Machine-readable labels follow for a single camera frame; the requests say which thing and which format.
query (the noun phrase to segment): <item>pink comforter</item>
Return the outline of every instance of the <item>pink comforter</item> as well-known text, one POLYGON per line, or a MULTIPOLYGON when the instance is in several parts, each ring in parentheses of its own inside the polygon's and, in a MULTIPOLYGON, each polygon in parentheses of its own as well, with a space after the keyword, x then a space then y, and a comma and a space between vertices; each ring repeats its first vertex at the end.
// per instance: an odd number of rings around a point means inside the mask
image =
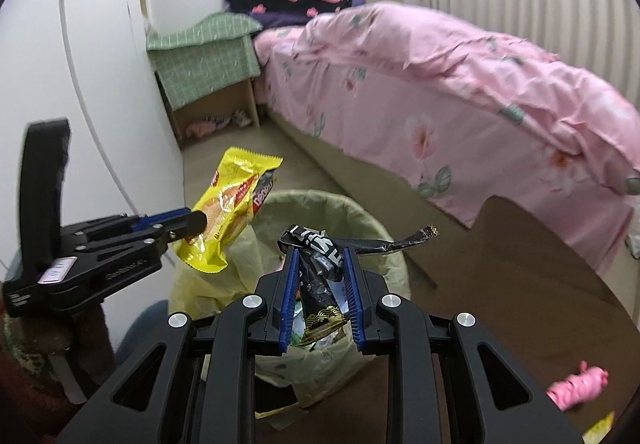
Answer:
POLYGON ((526 40, 383 2, 255 41, 258 102, 470 227, 512 199, 604 272, 640 193, 640 116, 526 40))

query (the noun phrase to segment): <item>green tablecloth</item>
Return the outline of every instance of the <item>green tablecloth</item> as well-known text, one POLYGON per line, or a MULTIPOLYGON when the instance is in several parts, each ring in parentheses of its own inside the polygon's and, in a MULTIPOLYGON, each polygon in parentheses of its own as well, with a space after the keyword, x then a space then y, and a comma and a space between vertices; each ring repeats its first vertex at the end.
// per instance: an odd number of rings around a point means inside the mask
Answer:
POLYGON ((252 18, 222 12, 176 33, 149 33, 146 50, 172 109, 260 76, 250 35, 261 29, 252 18))

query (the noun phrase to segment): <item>yellow snack wrapper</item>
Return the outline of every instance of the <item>yellow snack wrapper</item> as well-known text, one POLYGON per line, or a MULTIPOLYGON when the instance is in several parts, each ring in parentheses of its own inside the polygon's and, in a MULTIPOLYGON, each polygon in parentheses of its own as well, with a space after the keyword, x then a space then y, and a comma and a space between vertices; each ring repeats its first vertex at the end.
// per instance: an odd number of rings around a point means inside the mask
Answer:
POLYGON ((229 148, 211 185, 193 208, 207 216, 207 227, 197 237, 176 243, 178 257, 203 273, 222 271, 227 265, 225 244, 254 218, 273 188, 273 171, 281 164, 281 157, 229 148))
POLYGON ((597 422, 587 433, 582 436, 582 440, 584 440, 584 444, 599 444, 602 442, 604 437, 607 436, 607 433, 611 431, 611 427, 613 426, 613 419, 615 418, 615 413, 609 413, 603 420, 597 422))

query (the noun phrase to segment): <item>white label sticker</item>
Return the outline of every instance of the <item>white label sticker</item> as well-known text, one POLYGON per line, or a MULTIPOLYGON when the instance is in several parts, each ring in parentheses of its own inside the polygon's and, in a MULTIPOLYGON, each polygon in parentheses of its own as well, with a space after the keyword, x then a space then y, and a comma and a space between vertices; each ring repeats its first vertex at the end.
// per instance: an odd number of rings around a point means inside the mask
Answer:
POLYGON ((38 283, 60 283, 65 279, 66 274, 71 269, 71 266, 76 263, 78 257, 67 257, 65 259, 57 259, 53 261, 51 267, 49 267, 42 275, 42 278, 38 280, 38 283))

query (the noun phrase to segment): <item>silver screw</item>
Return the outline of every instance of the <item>silver screw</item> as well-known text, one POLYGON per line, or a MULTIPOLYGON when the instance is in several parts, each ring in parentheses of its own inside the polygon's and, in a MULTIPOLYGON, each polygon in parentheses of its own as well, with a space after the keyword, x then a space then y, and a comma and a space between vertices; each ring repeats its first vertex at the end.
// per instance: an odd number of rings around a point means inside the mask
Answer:
POLYGON ((472 314, 469 314, 468 312, 462 312, 458 314, 458 316, 456 317, 456 320, 463 327, 472 327, 473 325, 476 324, 476 318, 472 314))
POLYGON ((169 325, 178 329, 180 327, 184 327, 185 325, 187 325, 188 321, 189 321, 189 318, 187 318, 186 314, 183 314, 182 312, 177 312, 170 316, 169 325))
POLYGON ((247 307, 247 309, 255 309, 256 307, 260 307, 261 303, 262 298, 257 294, 250 294, 242 300, 242 305, 247 307))
POLYGON ((385 305, 386 307, 391 307, 392 309, 394 309, 401 303, 402 303, 402 300, 400 299, 399 296, 396 296, 395 294, 387 294, 386 296, 382 297, 382 305, 385 305))

